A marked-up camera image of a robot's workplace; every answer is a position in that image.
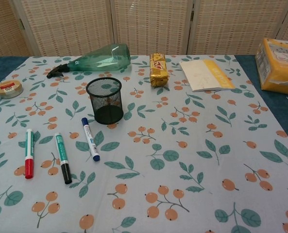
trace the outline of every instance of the pen holder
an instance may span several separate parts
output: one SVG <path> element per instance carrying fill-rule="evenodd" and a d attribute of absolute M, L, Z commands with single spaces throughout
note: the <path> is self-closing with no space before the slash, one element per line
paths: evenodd
<path fill-rule="evenodd" d="M 98 123 L 110 125 L 123 117 L 121 87 L 121 82 L 111 77 L 95 79 L 86 86 L 94 111 L 94 119 Z"/>

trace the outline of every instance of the red marker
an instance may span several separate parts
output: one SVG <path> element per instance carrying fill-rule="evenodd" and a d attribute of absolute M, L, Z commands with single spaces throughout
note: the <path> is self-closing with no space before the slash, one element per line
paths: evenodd
<path fill-rule="evenodd" d="M 25 178 L 34 176 L 34 133 L 32 129 L 26 131 L 25 138 Z"/>

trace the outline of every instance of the red marker cap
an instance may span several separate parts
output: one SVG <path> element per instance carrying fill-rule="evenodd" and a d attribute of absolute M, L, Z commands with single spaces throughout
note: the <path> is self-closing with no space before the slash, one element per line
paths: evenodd
<path fill-rule="evenodd" d="M 25 160 L 25 178 L 31 179 L 34 176 L 34 160 L 26 159 Z"/>

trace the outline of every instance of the booklet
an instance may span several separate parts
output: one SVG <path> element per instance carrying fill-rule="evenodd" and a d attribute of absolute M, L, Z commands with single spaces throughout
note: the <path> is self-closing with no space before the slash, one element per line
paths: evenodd
<path fill-rule="evenodd" d="M 192 91 L 229 90 L 235 86 L 211 60 L 180 62 Z"/>

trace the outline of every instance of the blue fabric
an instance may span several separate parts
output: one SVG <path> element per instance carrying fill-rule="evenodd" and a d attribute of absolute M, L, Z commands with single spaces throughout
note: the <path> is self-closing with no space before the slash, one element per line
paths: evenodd
<path fill-rule="evenodd" d="M 28 57 L 0 57 L 0 81 L 21 65 L 27 58 Z M 253 55 L 236 55 L 236 59 L 284 131 L 288 134 L 288 95 L 261 90 Z"/>

